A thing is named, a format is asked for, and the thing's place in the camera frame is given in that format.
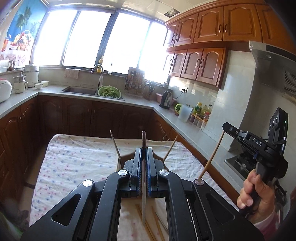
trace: rice cooker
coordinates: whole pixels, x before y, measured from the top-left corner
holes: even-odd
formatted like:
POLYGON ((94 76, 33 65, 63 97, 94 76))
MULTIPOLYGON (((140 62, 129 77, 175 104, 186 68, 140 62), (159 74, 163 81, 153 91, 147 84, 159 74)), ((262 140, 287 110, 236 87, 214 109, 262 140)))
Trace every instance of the rice cooker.
POLYGON ((11 94, 11 83, 0 78, 0 103, 7 100, 11 94))
POLYGON ((26 81, 29 87, 34 87, 38 83, 39 67, 33 64, 25 66, 24 75, 26 75, 26 81))

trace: metal bolt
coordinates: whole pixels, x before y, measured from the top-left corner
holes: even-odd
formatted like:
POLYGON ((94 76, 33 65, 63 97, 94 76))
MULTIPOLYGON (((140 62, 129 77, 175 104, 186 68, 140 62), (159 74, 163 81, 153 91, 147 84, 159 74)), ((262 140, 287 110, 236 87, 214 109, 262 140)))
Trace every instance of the metal bolt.
POLYGON ((89 187, 89 186, 92 185, 92 180, 85 180, 82 184, 83 184, 83 186, 85 186, 85 187, 89 187))
POLYGON ((159 174, 162 175, 162 176, 167 176, 169 174, 169 171, 167 171, 167 170, 160 170, 159 171, 159 174))
POLYGON ((202 179, 196 179, 195 180, 195 184, 198 185, 198 186, 202 186, 202 185, 204 185, 204 183, 205 182, 202 179))
POLYGON ((128 174, 128 171, 127 170, 122 169, 122 170, 119 170, 118 171, 118 175, 120 175, 120 176, 125 176, 127 174, 128 174))

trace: ceiling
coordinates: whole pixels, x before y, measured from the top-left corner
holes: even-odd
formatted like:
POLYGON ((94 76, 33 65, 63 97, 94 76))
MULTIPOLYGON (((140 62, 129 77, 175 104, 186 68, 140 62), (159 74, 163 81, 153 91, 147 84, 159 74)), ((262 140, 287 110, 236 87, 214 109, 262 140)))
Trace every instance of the ceiling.
POLYGON ((214 0, 47 0, 50 6, 64 4, 97 5, 113 8, 125 8, 144 13, 152 18, 165 22, 170 18, 167 12, 176 14, 192 7, 214 0))

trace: hand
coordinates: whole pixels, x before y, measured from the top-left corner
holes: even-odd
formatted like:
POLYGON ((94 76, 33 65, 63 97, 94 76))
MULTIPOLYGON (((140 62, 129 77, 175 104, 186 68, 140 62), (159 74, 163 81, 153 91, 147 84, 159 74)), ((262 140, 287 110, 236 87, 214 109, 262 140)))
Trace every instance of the hand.
POLYGON ((240 191, 237 206, 244 209, 246 206, 249 207, 253 204, 253 199, 249 194, 252 192, 254 185, 255 190, 261 197, 261 201, 257 211, 248 218, 253 224, 263 221, 274 212, 274 189, 261 180, 261 176, 256 174, 255 169, 249 173, 248 178, 244 181, 244 188, 240 191))

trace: range hood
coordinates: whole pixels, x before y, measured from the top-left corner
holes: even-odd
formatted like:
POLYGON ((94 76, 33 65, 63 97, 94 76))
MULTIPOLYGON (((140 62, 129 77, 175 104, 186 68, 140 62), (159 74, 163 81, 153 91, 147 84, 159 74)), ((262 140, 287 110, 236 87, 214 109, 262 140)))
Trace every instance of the range hood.
POLYGON ((296 56, 281 48, 255 41, 250 41, 250 50, 260 82, 296 101, 296 56))

